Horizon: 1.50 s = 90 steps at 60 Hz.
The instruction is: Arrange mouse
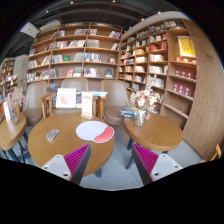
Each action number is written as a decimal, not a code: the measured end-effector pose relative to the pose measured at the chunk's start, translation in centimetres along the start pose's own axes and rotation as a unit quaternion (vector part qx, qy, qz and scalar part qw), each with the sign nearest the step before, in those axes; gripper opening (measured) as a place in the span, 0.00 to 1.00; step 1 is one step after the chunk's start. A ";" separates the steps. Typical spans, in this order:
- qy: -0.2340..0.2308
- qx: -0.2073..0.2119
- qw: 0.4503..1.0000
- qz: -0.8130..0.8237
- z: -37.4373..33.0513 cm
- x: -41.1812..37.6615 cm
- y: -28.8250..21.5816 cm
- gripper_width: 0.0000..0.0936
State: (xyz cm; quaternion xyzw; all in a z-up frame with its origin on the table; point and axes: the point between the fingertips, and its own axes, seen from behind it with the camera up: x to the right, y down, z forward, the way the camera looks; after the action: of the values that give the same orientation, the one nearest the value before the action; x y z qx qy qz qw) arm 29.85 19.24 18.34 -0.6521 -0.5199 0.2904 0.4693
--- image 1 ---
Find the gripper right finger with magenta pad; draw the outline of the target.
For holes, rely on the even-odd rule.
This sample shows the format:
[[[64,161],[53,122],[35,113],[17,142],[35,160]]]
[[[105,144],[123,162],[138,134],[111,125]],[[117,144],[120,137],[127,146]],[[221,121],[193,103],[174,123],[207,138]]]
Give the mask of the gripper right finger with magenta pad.
[[[182,169],[182,166],[167,154],[157,155],[135,143],[133,143],[132,157],[144,185],[150,184]]]

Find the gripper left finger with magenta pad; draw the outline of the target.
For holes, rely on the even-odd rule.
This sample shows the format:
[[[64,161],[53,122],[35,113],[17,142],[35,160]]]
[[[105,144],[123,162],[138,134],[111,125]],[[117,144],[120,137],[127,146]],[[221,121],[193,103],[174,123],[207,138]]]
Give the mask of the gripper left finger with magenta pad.
[[[87,144],[65,156],[55,155],[42,166],[42,169],[79,185],[90,155],[91,146]]]

